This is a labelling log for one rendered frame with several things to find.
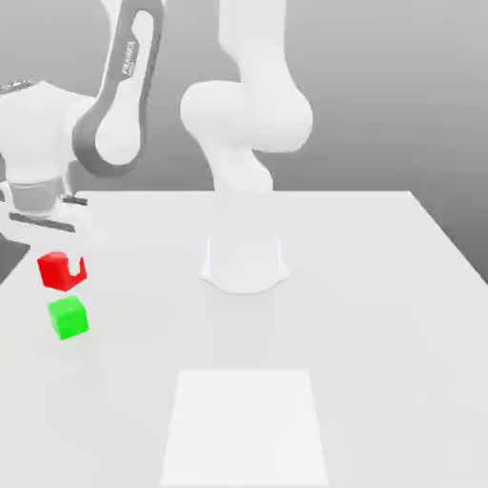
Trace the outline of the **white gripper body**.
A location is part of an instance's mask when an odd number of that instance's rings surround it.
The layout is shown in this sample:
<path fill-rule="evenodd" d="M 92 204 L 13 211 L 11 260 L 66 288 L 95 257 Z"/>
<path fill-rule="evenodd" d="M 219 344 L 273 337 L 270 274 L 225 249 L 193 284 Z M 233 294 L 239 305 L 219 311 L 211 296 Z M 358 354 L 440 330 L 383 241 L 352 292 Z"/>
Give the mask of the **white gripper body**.
<path fill-rule="evenodd" d="M 0 234 L 13 241 L 32 245 L 41 253 L 82 254 L 91 245 L 91 222 L 81 208 L 56 208 L 48 217 L 53 227 L 36 222 L 12 220 L 10 213 L 0 213 Z"/>

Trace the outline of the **small green cube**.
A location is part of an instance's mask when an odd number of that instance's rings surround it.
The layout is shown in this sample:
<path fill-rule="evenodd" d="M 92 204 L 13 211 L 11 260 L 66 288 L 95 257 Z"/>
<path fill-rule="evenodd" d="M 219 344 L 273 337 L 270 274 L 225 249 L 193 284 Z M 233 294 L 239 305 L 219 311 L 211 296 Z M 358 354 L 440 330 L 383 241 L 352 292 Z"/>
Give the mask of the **small green cube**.
<path fill-rule="evenodd" d="M 52 328 L 60 340 L 81 335 L 89 330 L 85 306 L 75 295 L 50 302 L 48 311 Z"/>

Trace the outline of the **small red cube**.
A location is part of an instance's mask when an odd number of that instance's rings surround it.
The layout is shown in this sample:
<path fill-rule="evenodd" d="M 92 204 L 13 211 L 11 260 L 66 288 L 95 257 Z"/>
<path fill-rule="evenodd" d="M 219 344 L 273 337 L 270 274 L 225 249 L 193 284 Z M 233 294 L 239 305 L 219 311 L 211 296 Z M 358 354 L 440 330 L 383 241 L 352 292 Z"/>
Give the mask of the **small red cube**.
<path fill-rule="evenodd" d="M 79 261 L 80 271 L 71 274 L 69 259 L 65 253 L 52 252 L 37 259 L 43 285 L 57 291 L 67 292 L 87 279 L 84 258 Z"/>

